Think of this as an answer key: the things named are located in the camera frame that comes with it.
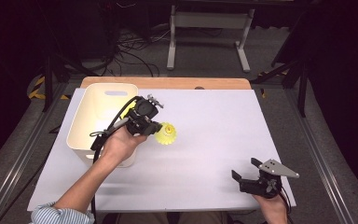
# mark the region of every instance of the dark background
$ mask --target dark background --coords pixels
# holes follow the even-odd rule
[[[140,5],[120,11],[104,5],[105,14],[101,14],[100,5],[87,1],[39,3],[0,0],[0,148],[30,104],[26,90],[43,69],[47,46],[75,62],[103,58],[115,52],[119,25],[147,37],[150,27],[168,22],[170,13],[167,6]],[[293,49],[287,50],[286,56],[298,57],[290,52],[298,52],[296,48],[303,48],[308,38],[320,38],[310,55],[310,82],[339,148],[358,178],[358,1],[334,3],[334,10],[298,28],[305,35],[293,40],[296,43],[287,47]],[[301,14],[271,8],[258,10],[252,26],[292,27],[297,13]],[[111,23],[104,22],[102,15],[112,16]]]

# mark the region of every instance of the metal rail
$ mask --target metal rail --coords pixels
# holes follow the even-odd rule
[[[345,204],[342,195],[340,193],[336,178],[334,177],[329,165],[324,159],[324,156],[321,153],[321,150],[316,143],[315,137],[313,136],[313,132],[310,129],[310,125],[306,118],[302,118],[299,113],[296,105],[296,94],[294,90],[285,90],[286,97],[290,103],[290,106],[294,110],[296,114],[297,121],[301,125],[302,131],[307,138],[307,142],[310,147],[310,155],[313,158],[313,161],[318,169],[319,175],[324,182],[324,187],[326,188],[327,194],[330,197],[330,200],[336,209],[337,216],[339,218],[340,223],[352,224],[353,219],[351,217],[351,213]]]
[[[34,147],[38,143],[39,137],[46,123],[48,122],[48,119],[50,118],[55,106],[59,102],[60,97],[62,96],[66,86],[67,86],[66,83],[58,84],[58,87],[54,92],[54,99],[51,106],[48,108],[48,110],[45,113],[42,113],[41,116],[39,117],[38,121],[36,122],[36,125],[34,126],[33,131],[31,132],[29,138],[27,139],[27,142],[22,148],[19,157],[16,159],[11,170],[8,172],[7,177],[2,187],[0,188],[0,214],[5,204],[7,203],[10,194],[12,193],[13,189],[16,187],[17,182],[19,181],[27,162],[34,151]]]

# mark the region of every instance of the metal frame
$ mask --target metal frame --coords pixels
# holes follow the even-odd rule
[[[290,106],[296,114],[296,119],[300,124],[303,133],[306,136],[307,143],[310,147],[310,155],[312,156],[313,162],[318,169],[319,175],[321,176],[322,181],[324,182],[324,187],[327,191],[327,194],[330,197],[330,200],[336,209],[337,216],[339,218],[340,223],[352,224],[353,219],[351,217],[351,213],[342,198],[341,192],[339,190],[336,178],[334,177],[333,172],[330,169],[330,166],[324,159],[324,156],[321,153],[321,150],[316,143],[315,137],[313,136],[313,132],[308,124],[306,118],[302,117],[301,113],[297,110],[296,105],[296,94],[294,90],[285,90],[286,97],[289,101]]]
[[[168,52],[167,69],[173,70],[175,64],[176,52],[176,27],[201,27],[201,28],[226,28],[242,29],[240,41],[235,42],[235,46],[240,57],[242,70],[245,73],[251,71],[248,60],[243,49],[246,37],[248,36],[252,19],[255,14],[254,9],[243,14],[228,13],[200,13],[200,12],[176,12],[176,6],[171,8],[171,42]]]
[[[45,113],[42,113],[41,116],[39,117],[36,125],[34,126],[33,131],[31,132],[27,142],[25,143],[25,146],[22,148],[19,157],[16,159],[11,170],[8,172],[7,177],[5,178],[5,181],[2,184],[2,187],[0,188],[0,214],[5,204],[7,203],[10,194],[13,192],[13,189],[16,187],[17,182],[19,181],[28,160],[31,158],[31,155],[34,151],[36,144],[39,141],[39,137],[43,131],[43,128],[48,122],[48,119],[51,116],[52,112],[54,111],[55,106],[59,102],[66,86],[67,83],[59,84],[56,91],[54,92],[54,99],[51,105],[48,107],[48,110]]]

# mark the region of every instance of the shirt sleeve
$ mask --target shirt sleeve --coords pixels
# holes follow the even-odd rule
[[[86,214],[70,208],[56,209],[55,203],[39,205],[31,214],[33,224],[92,224],[94,215],[87,211]]]

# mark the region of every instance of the hand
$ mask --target hand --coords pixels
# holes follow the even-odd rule
[[[253,196],[260,204],[261,212],[268,224],[287,224],[286,204],[279,195],[271,199]]]
[[[98,187],[146,138],[144,135],[132,136],[125,126],[118,129],[106,140],[101,157],[61,196],[54,207],[86,213]]]
[[[144,135],[132,136],[127,131],[127,127],[123,126],[106,140],[100,159],[107,159],[112,163],[119,164],[129,158],[136,147],[146,139],[147,136]]]

